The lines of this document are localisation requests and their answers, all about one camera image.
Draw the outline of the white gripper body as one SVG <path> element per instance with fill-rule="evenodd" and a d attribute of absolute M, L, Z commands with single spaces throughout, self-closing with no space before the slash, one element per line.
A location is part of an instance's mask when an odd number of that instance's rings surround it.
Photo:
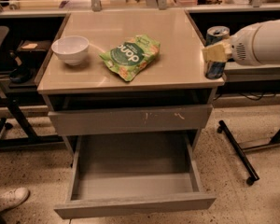
<path fill-rule="evenodd" d="M 259 62 L 254 55 L 253 41 L 259 25 L 248 25 L 230 37 L 232 58 L 240 65 L 257 66 Z"/>

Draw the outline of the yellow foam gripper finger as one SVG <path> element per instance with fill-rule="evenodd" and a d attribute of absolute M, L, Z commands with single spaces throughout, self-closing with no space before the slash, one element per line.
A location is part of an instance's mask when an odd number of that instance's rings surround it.
<path fill-rule="evenodd" d="M 231 58 L 231 42 L 229 39 L 223 39 L 203 48 L 202 53 L 206 62 L 225 63 Z"/>

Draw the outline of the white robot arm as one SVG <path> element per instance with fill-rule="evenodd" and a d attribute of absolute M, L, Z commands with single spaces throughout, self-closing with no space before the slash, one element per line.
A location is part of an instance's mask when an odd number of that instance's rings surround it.
<path fill-rule="evenodd" d="M 280 20 L 248 25 L 202 49 L 206 62 L 233 58 L 243 66 L 280 65 Z"/>

